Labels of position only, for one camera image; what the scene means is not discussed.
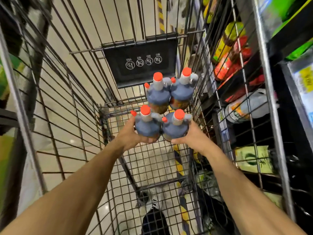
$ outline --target hand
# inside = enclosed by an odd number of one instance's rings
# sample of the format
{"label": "hand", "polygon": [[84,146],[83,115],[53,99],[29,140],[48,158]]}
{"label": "hand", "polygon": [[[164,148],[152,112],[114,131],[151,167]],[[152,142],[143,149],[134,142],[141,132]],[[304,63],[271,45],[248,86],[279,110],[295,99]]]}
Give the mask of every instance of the hand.
{"label": "hand", "polygon": [[124,125],[122,130],[118,133],[116,140],[119,145],[123,147],[123,151],[127,151],[129,149],[134,148],[140,142],[144,143],[153,143],[157,141],[157,139],[144,137],[136,134],[134,130],[135,117],[132,116]]}
{"label": "hand", "polygon": [[193,120],[189,124],[189,130],[185,137],[175,138],[171,141],[173,144],[185,143],[190,148],[204,155],[205,147],[212,141],[202,132],[200,127]]}

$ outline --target forearm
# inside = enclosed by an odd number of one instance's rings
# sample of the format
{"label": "forearm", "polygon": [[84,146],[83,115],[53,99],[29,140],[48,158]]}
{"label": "forearm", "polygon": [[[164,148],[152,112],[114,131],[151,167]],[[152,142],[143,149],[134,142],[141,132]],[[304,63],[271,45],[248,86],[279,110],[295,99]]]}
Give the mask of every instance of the forearm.
{"label": "forearm", "polygon": [[123,149],[109,143],[90,162],[14,220],[7,234],[85,234]]}
{"label": "forearm", "polygon": [[210,165],[221,195],[237,227],[244,234],[304,234],[238,170],[221,149],[208,140],[204,155]]}

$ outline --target white bottle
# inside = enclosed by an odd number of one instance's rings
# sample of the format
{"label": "white bottle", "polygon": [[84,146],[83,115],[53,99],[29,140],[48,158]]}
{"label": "white bottle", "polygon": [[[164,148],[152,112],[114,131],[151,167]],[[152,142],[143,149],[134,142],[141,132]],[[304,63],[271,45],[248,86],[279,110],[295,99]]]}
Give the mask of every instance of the white bottle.
{"label": "white bottle", "polygon": [[[249,92],[250,108],[252,118],[261,118],[269,113],[269,106],[265,89],[258,89],[255,92]],[[250,119],[248,110],[248,101],[246,95],[230,103],[225,108],[226,119],[232,123],[242,123]]]}

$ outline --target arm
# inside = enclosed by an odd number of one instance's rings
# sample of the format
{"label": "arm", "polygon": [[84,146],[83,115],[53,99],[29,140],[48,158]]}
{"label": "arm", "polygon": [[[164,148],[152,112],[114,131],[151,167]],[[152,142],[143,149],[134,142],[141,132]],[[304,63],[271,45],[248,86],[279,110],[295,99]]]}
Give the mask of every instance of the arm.
{"label": "arm", "polygon": [[186,143],[208,159],[221,195],[242,235],[305,234],[234,166],[194,121],[190,123],[188,134],[173,139],[172,143]]}
{"label": "arm", "polygon": [[27,208],[1,235],[85,234],[104,195],[116,159],[140,142],[152,142],[134,131],[132,117],[99,154]]}

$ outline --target metal pole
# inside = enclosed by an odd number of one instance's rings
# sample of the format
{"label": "metal pole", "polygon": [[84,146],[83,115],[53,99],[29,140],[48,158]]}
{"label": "metal pole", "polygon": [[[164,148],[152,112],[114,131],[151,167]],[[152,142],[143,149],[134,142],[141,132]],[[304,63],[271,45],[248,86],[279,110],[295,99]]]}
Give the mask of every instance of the metal pole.
{"label": "metal pole", "polygon": [[273,129],[273,135],[275,139],[275,149],[278,158],[278,165],[279,165],[279,172],[281,177],[281,183],[283,188],[283,195],[286,203],[286,210],[289,217],[295,221],[295,211],[291,196],[291,189],[289,184],[289,175],[286,165],[286,157],[283,145],[283,139],[281,137],[280,131],[280,124],[278,113],[276,109],[276,100],[274,97],[274,86],[272,81],[272,73],[269,65],[268,53],[266,48],[266,39],[264,36],[264,29],[263,23],[261,20],[261,16],[258,9],[258,0],[252,0],[254,18],[255,18],[255,25],[256,31],[259,39],[259,50],[261,61],[263,65],[263,72],[265,76],[265,84],[266,84],[266,94],[268,98],[268,105],[270,109],[270,117],[271,117],[271,124]]}
{"label": "metal pole", "polygon": [[23,101],[19,92],[18,84],[16,82],[13,69],[11,67],[11,61],[9,57],[9,52],[7,50],[7,45],[5,42],[5,38],[2,32],[2,27],[0,25],[0,58],[2,60],[2,66],[5,70],[5,74],[7,77],[7,82],[10,87],[10,92],[13,96],[16,111],[17,111],[17,117],[18,122],[20,125],[20,130],[23,136],[24,144],[27,150],[27,153],[29,153],[32,166],[35,170],[35,174],[37,177],[37,180],[39,182],[39,195],[42,196],[46,191],[46,186],[41,174],[39,162],[36,156],[36,152],[33,146],[30,128],[29,128],[29,122],[28,117],[26,115],[26,111],[24,109]]}

